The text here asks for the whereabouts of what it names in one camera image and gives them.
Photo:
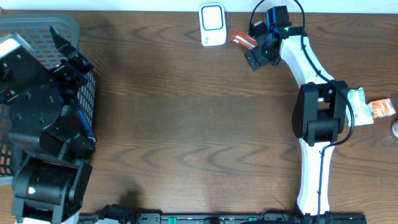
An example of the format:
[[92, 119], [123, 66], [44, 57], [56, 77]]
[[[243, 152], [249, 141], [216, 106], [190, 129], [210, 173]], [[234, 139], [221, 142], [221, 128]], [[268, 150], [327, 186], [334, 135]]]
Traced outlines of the grey plastic mesh basket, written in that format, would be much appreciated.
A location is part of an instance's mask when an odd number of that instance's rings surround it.
[[[34, 55], [48, 70], [60, 65], [66, 59], [55, 48], [50, 35], [53, 26], [65, 39], [79, 48], [80, 28], [76, 20], [66, 14], [15, 14], [1, 16], [1, 38], [10, 33], [19, 34], [34, 50]], [[88, 83], [78, 90], [78, 102], [90, 126], [93, 126], [95, 110], [96, 78], [87, 73]], [[1, 137], [1, 185], [10, 185], [13, 174], [10, 171], [11, 144]]]

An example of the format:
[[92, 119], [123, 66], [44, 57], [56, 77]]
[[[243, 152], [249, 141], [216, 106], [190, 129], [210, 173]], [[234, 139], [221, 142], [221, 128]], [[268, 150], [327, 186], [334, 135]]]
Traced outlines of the green lid white jar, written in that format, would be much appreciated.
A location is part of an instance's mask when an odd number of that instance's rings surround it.
[[391, 129], [392, 129], [393, 135], [398, 138], [398, 121], [395, 121], [392, 124]]

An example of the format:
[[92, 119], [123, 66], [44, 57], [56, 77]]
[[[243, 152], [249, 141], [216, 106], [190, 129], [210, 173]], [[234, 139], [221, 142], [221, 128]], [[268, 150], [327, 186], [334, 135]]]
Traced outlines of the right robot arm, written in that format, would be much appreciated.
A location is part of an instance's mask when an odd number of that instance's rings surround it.
[[284, 61], [299, 87], [292, 129], [300, 142], [302, 165], [296, 206], [302, 220], [325, 222], [330, 214], [328, 179], [331, 155], [343, 132], [346, 113], [352, 111], [348, 86], [336, 81], [313, 53], [305, 25], [293, 26], [286, 6], [267, 10], [266, 20], [249, 24], [257, 45], [245, 58], [253, 70]]

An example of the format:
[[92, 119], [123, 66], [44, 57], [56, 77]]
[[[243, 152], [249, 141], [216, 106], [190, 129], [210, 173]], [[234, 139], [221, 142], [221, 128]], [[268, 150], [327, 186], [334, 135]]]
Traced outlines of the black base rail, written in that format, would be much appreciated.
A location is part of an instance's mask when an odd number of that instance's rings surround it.
[[261, 224], [261, 223], [324, 223], [324, 224], [366, 224], [361, 213], [326, 213], [320, 216], [302, 215], [270, 208], [261, 214], [212, 213], [212, 214], [164, 214], [134, 213], [120, 205], [106, 205], [91, 215], [80, 215], [78, 223], [114, 224]]

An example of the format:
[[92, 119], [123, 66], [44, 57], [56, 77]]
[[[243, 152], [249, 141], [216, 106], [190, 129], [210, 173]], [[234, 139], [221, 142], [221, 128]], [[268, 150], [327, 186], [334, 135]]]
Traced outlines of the white barcode scanner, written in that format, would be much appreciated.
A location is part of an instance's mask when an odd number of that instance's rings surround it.
[[223, 45], [226, 42], [226, 21], [224, 7], [220, 3], [200, 6], [201, 44], [205, 47]]

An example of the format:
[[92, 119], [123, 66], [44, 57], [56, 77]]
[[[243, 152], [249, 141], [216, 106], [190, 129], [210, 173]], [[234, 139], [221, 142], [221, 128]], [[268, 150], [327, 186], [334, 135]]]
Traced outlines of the teal white wipes packet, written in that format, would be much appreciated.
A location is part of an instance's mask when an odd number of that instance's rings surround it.
[[350, 90], [347, 98], [353, 109], [355, 126], [374, 124], [373, 117], [366, 104], [366, 97], [362, 87], [357, 90]]

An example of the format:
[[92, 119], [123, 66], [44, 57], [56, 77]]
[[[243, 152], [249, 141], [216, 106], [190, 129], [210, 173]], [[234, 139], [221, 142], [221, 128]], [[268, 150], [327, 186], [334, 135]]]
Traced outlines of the orange Kleenex tissue pack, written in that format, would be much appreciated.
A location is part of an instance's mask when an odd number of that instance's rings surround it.
[[373, 119], [392, 116], [396, 113], [389, 98], [371, 101], [368, 103], [368, 107]]

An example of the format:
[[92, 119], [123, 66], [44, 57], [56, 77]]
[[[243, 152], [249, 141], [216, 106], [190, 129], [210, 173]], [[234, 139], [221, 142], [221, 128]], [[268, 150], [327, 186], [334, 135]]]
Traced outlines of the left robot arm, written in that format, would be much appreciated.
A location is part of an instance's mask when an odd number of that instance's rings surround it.
[[1, 103], [13, 146], [12, 214], [18, 223], [78, 223], [96, 136], [78, 94], [93, 63], [51, 28], [60, 63], [46, 68], [18, 34], [1, 39]]

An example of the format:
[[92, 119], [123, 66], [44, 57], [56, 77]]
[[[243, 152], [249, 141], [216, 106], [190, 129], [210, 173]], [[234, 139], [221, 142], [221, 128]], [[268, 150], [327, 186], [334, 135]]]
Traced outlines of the red white snack packet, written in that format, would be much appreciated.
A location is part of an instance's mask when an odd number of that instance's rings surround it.
[[235, 30], [230, 38], [231, 42], [235, 42], [249, 50], [258, 46], [258, 43], [255, 39], [248, 36], [247, 33], [241, 30]]

